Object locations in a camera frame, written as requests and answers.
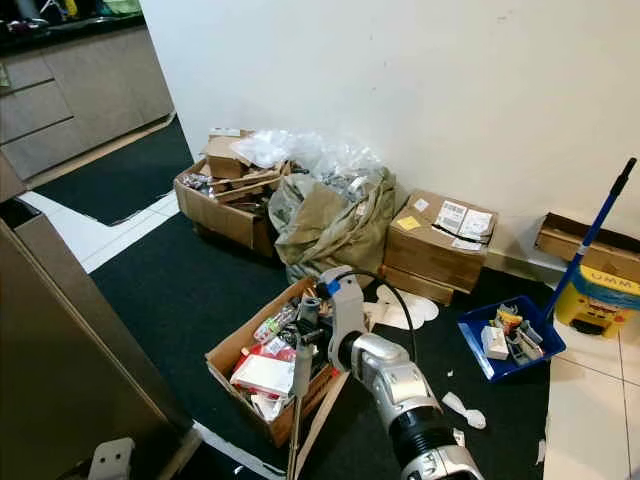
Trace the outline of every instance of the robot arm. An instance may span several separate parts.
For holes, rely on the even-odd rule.
[[[402,480],[482,480],[471,455],[451,428],[420,369],[401,346],[364,328],[363,295],[349,267],[325,272],[321,282],[333,307],[329,361],[351,371],[373,395]]]

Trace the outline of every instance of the white tile floor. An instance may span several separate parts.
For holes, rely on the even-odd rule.
[[[107,227],[37,193],[21,198],[49,217],[88,273],[178,212],[170,192]],[[544,478],[640,480],[640,318],[612,340],[556,326],[567,351],[551,362]]]

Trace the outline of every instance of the countertop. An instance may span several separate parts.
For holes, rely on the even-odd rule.
[[[79,38],[115,32],[123,28],[145,25],[142,14],[102,18],[107,18],[107,20],[99,23],[88,20],[78,20],[63,25],[43,28],[30,35],[20,35],[2,40],[0,41],[0,57],[50,47]]]

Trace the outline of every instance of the dustpan handle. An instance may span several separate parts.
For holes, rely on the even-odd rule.
[[[578,251],[573,257],[573,260],[571,260],[571,263],[569,263],[567,270],[564,272],[564,275],[560,279],[558,286],[556,287],[555,291],[553,292],[553,295],[551,296],[551,300],[549,300],[549,303],[545,307],[544,312],[542,313],[543,320],[549,320],[549,316],[551,315],[551,312],[553,311],[553,307],[558,301],[558,297],[560,297],[560,294],[562,293],[564,288],[567,286],[567,284],[573,277],[573,273],[580,266],[582,257],[584,257],[584,255],[587,253],[589,246],[591,245],[593,240],[596,238],[596,235],[598,235],[598,232],[600,231],[600,227],[602,227],[602,224],[604,223],[604,219],[609,214],[609,210],[611,210],[611,207],[613,207],[613,204],[618,198],[618,195],[620,195],[620,192],[622,191],[625,184],[627,183],[627,180],[629,180],[629,174],[631,173],[631,170],[633,169],[633,166],[635,164],[636,164],[636,159],[630,158],[627,164],[625,165],[624,170],[622,170],[622,173],[618,175],[616,182],[613,184],[613,186],[611,187],[611,190],[609,191],[609,196],[607,197],[607,199],[604,202],[604,205],[602,205],[602,208],[600,209],[600,213],[598,213],[598,216],[593,221],[593,224],[591,225],[591,227],[589,227],[589,230],[587,231],[587,234],[585,235],[584,240],[582,240],[582,245],[580,245],[580,247],[578,248]]]

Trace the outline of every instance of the yellow bucket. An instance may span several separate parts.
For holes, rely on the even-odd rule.
[[[640,313],[640,284],[581,265],[555,307],[556,318],[577,330],[615,337]]]

